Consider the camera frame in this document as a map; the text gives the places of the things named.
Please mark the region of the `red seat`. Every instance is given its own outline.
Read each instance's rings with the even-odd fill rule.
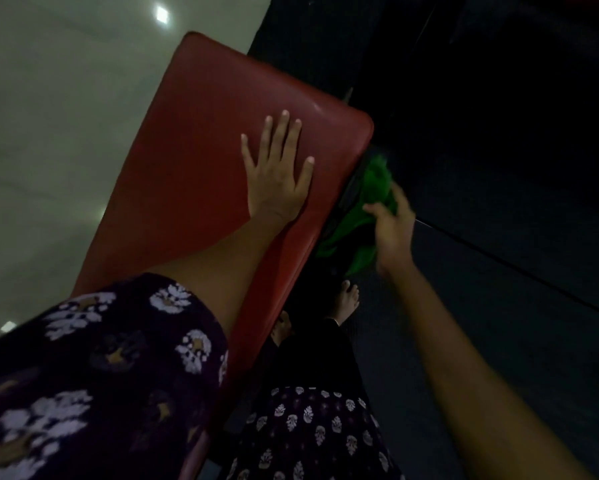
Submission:
[[[366,113],[207,37],[177,48],[119,174],[73,295],[204,249],[248,220],[240,134],[256,153],[263,120],[283,109],[303,121],[295,174],[316,164],[296,222],[271,246],[230,337],[225,419],[373,132]]]

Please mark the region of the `hand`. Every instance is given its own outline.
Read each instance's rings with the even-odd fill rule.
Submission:
[[[411,241],[415,226],[415,213],[412,211],[404,191],[391,182],[391,190],[397,202],[397,215],[381,203],[364,205],[364,210],[377,219],[375,242],[377,244],[377,271],[392,280],[413,266]]]
[[[266,116],[257,165],[253,162],[248,149],[248,137],[242,135],[242,156],[246,165],[248,183],[248,212],[251,217],[261,216],[272,219],[281,227],[295,220],[299,215],[308,196],[315,167],[315,159],[308,157],[295,184],[295,155],[301,121],[295,120],[291,124],[286,137],[289,119],[290,115],[287,111],[281,113],[271,141],[272,117]]]

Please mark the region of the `dark floor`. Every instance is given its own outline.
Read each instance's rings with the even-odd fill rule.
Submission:
[[[432,226],[417,264],[599,476],[599,26],[528,0],[386,3],[273,0],[252,55],[338,97],[355,86]],[[392,454],[407,477],[462,478],[394,297],[372,270],[354,281],[347,329]]]

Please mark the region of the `white floral pattern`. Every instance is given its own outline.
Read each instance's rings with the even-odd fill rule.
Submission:
[[[288,427],[288,430],[292,431],[293,429],[295,429],[296,425],[297,425],[297,415],[289,414],[288,418],[286,418],[286,426]]]
[[[257,420],[257,424],[255,425],[255,428],[257,428],[257,431],[261,430],[266,425],[267,420],[268,420],[268,416],[262,416],[261,418],[259,418]]]
[[[331,426],[333,427],[333,432],[341,433],[342,432],[342,420],[339,416],[335,416],[331,421]]]
[[[47,321],[46,337],[51,340],[70,335],[75,330],[85,328],[89,323],[101,322],[102,314],[115,301],[111,292],[90,293],[71,298],[57,307],[42,320]]]
[[[91,400],[85,390],[65,391],[41,397],[28,409],[5,411],[0,417],[0,448],[19,438],[29,443],[22,443],[23,457],[0,467],[0,480],[28,480],[35,475],[60,450],[62,438],[86,427],[80,417]]]
[[[226,371],[228,370],[228,350],[226,353],[219,357],[221,365],[219,366],[219,385],[221,386],[226,377]]]
[[[171,315],[182,313],[191,302],[191,294],[179,283],[162,288],[150,297],[150,304],[156,309]]]
[[[262,470],[266,470],[268,467],[271,466],[271,462],[272,462],[272,451],[270,448],[268,448],[268,450],[266,450],[264,453],[262,453],[262,457],[260,458],[259,468]]]
[[[357,438],[352,435],[346,436],[346,449],[349,455],[353,455],[357,451]]]
[[[310,423],[313,420],[313,409],[310,406],[306,406],[304,409],[304,422]]]
[[[235,474],[236,468],[237,468],[237,459],[234,459],[233,464],[230,466],[230,471],[228,472],[228,476],[226,477],[226,480],[229,480],[229,478],[231,478]]]
[[[317,442],[317,446],[321,446],[324,439],[326,439],[326,428],[318,426],[315,430],[315,441]]]
[[[298,461],[293,468],[293,480],[304,480],[304,467],[301,461]]]
[[[383,454],[381,451],[379,452],[379,462],[381,463],[381,467],[384,469],[385,472],[388,471],[388,459],[386,458],[386,455]]]
[[[367,429],[362,434],[362,438],[364,439],[364,443],[366,443],[368,446],[373,446],[373,437],[370,435]]]
[[[181,345],[176,346],[175,350],[181,355],[186,372],[199,374],[202,364],[210,355],[210,340],[201,330],[191,330],[183,336]]]

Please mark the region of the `finger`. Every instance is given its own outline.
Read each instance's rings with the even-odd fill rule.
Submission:
[[[249,175],[250,172],[255,168],[255,163],[253,163],[251,151],[248,149],[248,137],[245,134],[242,134],[242,156],[244,158],[246,174]]]
[[[308,190],[310,189],[310,181],[313,179],[313,170],[315,169],[315,159],[308,157],[304,160],[304,166],[301,169],[299,178],[297,179],[297,186],[295,192],[300,195],[303,199],[308,197]]]
[[[407,212],[412,212],[411,204],[408,202],[406,194],[395,181],[391,181],[390,189],[393,191],[393,197],[395,197],[395,201],[397,202],[397,215],[401,217],[406,215]]]
[[[392,216],[389,209],[387,209],[384,204],[380,202],[365,203],[362,209],[364,209],[365,212],[375,216],[376,219],[379,219],[380,217]]]
[[[281,112],[281,116],[279,117],[279,122],[277,123],[277,129],[275,129],[275,134],[272,136],[271,151],[268,156],[268,160],[270,162],[277,163],[281,158],[281,147],[284,144],[284,138],[286,137],[289,119],[290,115],[288,111],[284,109],[284,111]]]
[[[295,155],[297,154],[297,144],[299,142],[299,133],[301,132],[301,120],[295,120],[291,124],[284,144],[284,153],[281,156],[281,162],[286,169],[293,170],[295,166]]]
[[[271,129],[272,116],[266,116],[263,120],[262,139],[260,141],[260,154],[257,158],[257,165],[263,165],[268,161],[268,153],[271,151]]]

